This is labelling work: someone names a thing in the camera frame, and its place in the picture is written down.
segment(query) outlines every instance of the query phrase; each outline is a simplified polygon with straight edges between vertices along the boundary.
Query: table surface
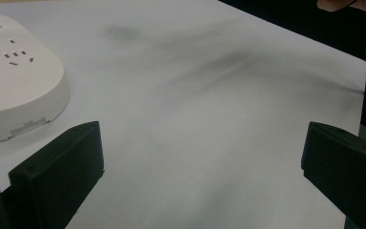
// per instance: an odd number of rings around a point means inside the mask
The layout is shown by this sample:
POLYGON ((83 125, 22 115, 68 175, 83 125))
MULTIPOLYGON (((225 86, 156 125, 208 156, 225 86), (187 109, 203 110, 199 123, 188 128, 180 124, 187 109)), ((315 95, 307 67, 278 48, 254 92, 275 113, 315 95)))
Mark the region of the table surface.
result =
POLYGON ((0 142, 15 165, 100 121, 105 175, 67 228, 343 228, 303 177, 310 121, 357 133, 365 63, 215 0, 0 4, 63 62, 71 99, 0 142))

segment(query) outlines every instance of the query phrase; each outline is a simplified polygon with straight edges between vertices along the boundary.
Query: white power strip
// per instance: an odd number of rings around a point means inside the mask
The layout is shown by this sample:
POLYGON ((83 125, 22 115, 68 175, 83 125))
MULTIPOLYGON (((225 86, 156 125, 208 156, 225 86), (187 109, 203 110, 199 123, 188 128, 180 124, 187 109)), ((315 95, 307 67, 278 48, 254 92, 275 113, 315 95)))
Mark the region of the white power strip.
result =
POLYGON ((0 15, 0 141, 54 120, 68 100, 61 61, 22 25, 0 15))

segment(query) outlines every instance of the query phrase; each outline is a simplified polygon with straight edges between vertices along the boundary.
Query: white plastic device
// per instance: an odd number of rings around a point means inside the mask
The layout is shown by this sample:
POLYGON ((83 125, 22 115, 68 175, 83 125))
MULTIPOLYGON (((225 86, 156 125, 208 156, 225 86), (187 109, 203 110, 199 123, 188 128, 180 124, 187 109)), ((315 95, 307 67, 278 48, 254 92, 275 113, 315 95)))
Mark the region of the white plastic device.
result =
POLYGON ((68 100, 61 61, 22 25, 0 15, 0 141, 54 120, 68 100))

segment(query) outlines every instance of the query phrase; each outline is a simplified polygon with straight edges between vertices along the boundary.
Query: tabletop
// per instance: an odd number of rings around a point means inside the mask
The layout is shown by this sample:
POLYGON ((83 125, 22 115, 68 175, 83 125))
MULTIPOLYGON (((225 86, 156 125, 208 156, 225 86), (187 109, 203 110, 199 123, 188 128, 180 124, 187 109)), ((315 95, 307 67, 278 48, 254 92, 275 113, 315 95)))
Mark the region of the tabletop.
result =
POLYGON ((98 120, 105 174, 67 228, 343 228, 300 168, 308 124, 357 133, 364 61, 215 0, 0 4, 64 64, 53 122, 0 142, 8 172, 98 120))

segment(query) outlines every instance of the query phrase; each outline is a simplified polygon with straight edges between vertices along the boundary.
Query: human hand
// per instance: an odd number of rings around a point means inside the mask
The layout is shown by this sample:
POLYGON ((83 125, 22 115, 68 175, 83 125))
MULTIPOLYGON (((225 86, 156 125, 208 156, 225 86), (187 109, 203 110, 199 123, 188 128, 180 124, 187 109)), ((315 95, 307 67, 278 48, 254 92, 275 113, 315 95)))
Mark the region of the human hand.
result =
MULTIPOLYGON (((348 6, 352 2, 352 0, 318 0, 317 6, 323 10, 336 11, 348 6)), ((366 0, 357 0, 351 7, 366 11, 366 0)))

